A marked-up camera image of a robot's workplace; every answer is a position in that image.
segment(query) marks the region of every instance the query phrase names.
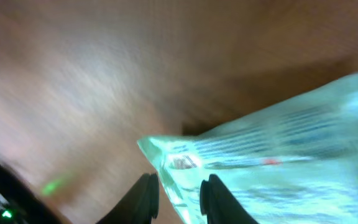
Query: green led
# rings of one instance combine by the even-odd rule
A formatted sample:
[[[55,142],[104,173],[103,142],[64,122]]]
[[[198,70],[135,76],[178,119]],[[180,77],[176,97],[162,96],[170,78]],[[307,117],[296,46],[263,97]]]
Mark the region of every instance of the green led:
[[[11,213],[10,211],[5,211],[5,212],[2,214],[2,217],[12,218],[12,213]]]

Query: plastic packaging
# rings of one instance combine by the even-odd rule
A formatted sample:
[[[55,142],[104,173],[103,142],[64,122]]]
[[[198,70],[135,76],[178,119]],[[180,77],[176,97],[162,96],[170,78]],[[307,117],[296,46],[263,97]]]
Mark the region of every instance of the plastic packaging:
[[[185,223],[216,174],[259,223],[358,223],[358,73],[200,136],[139,146]]]

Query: wooden table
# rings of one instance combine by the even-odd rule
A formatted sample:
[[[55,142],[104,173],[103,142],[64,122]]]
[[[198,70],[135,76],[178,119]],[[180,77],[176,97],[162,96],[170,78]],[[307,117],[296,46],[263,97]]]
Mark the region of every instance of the wooden table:
[[[198,134],[354,71],[358,0],[0,0],[0,161],[94,223],[154,171],[140,137]]]

